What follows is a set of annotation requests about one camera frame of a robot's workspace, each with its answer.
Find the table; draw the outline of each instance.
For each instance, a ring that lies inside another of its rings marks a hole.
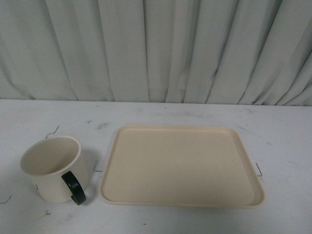
[[[127,124],[233,128],[266,200],[255,209],[106,203],[99,186]],[[0,100],[0,130],[0,233],[312,233],[312,107]],[[42,200],[20,169],[31,145],[60,135],[80,140],[93,172],[81,206]]]

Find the plastic tray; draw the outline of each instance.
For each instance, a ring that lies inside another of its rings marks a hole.
[[[124,205],[233,208],[264,199],[238,134],[227,127],[122,127],[100,192]]]

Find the black mark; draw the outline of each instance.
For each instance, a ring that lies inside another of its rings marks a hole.
[[[57,130],[59,129],[59,126],[55,129],[55,131],[53,133],[49,133],[45,138],[47,139],[49,135],[51,134],[55,134],[57,132]]]
[[[5,201],[5,202],[0,202],[0,204],[6,204],[10,200],[11,196]]]
[[[261,177],[261,176],[262,176],[262,172],[261,172],[261,170],[260,170],[260,168],[259,168],[259,166],[258,166],[258,163],[255,163],[255,164],[257,165],[257,168],[258,168],[258,170],[259,170],[259,172],[260,172],[260,175],[257,175],[257,176]]]
[[[187,112],[187,111],[183,111],[183,113],[184,113],[184,115],[186,115],[186,116],[194,116],[194,117],[198,117],[198,118],[204,117],[203,115],[194,115],[194,114],[191,114],[191,113],[189,113],[189,112]]]
[[[96,170],[97,163],[98,163],[98,161],[96,161],[96,164],[94,165],[93,171],[94,171],[94,172],[103,172],[103,171],[98,171],[98,170]]]
[[[106,128],[107,125],[108,125],[108,123],[101,124],[100,126],[97,127],[97,129],[101,130],[103,128]]]

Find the curtain fold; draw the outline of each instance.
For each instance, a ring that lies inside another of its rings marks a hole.
[[[0,0],[0,98],[312,106],[311,0]]]

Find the mug rim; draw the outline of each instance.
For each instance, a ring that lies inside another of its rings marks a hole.
[[[56,171],[56,172],[52,172],[52,173],[48,173],[48,174],[35,174],[35,173],[30,173],[28,170],[25,169],[25,166],[23,165],[23,161],[27,158],[27,154],[29,153],[29,151],[31,151],[32,149],[34,149],[35,147],[37,147],[39,144],[45,142],[45,141],[49,141],[51,139],[54,139],[54,138],[69,138],[71,140],[74,140],[77,145],[78,145],[78,152],[75,156],[75,158],[66,166],[66,167],[63,167],[62,169]],[[29,175],[29,176],[37,176],[37,177],[46,177],[46,176],[54,176],[54,175],[57,175],[61,172],[66,172],[67,169],[69,169],[79,158],[81,154],[81,143],[79,142],[78,139],[76,139],[75,137],[73,136],[53,136],[53,137],[50,137],[50,138],[46,138],[46,139],[43,139],[43,140],[40,140],[38,141],[37,143],[35,143],[34,145],[32,145],[31,147],[29,147],[26,152],[23,154],[21,160],[20,160],[20,167],[22,169],[22,171]]]

